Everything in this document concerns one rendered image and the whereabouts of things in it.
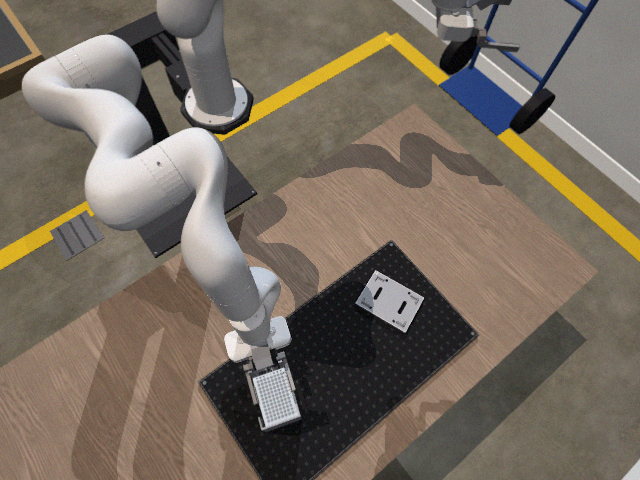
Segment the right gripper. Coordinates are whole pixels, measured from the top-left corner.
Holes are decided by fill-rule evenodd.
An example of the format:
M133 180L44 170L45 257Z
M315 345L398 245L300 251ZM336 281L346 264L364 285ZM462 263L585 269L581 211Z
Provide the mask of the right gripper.
M271 327L270 329L271 333L267 338L269 350L274 348L276 348L277 350L277 349L286 347L291 343L291 335L289 332L287 322L284 317L278 316L275 318L271 318L270 327ZM252 363L253 357L252 357L250 345L244 343L236 331L227 333L224 337L224 342L225 342L228 357L233 362L238 363L238 362L249 359L250 363L243 365L243 368L247 376L253 403L254 405L260 404L256 387L253 386L251 376L248 374L249 370L254 369L253 363ZM278 357L276 357L277 361L282 359L284 361L284 365L287 371L286 378L289 384L290 391L291 392L296 391L284 351L277 353L277 355L278 355Z

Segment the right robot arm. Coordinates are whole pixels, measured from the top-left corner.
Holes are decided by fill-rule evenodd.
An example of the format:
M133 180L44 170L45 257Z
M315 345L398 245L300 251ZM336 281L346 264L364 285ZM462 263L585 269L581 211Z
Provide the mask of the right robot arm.
M22 92L39 116L84 132L95 147L85 196L106 226L135 230L196 196L182 230L184 262L250 345L256 370L271 366L278 355L267 338L281 284L270 270L249 267L227 225L225 149L202 128L182 130L153 146L151 127L134 106L141 84L132 48L116 36L100 35L31 68Z

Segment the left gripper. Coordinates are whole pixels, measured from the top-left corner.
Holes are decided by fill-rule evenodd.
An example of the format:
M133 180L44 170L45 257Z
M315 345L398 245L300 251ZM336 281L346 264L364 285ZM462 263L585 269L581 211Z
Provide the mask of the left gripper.
M487 38L486 29L477 27L477 19L473 18L473 8L449 9L436 6L436 23L438 38L445 41L465 42L470 36L478 36L477 46L481 48L499 49L499 51L518 52L519 43L510 42L485 42Z

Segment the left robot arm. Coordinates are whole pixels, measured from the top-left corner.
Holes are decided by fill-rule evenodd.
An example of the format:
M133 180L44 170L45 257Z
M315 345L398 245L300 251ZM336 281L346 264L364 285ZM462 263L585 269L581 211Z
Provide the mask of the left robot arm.
M433 1L449 9L476 4L481 11L498 0ZM223 0L157 0L156 9L165 30L178 37L192 87L185 99L189 116L212 127L236 121L245 112L248 98L243 86L232 80L223 33Z

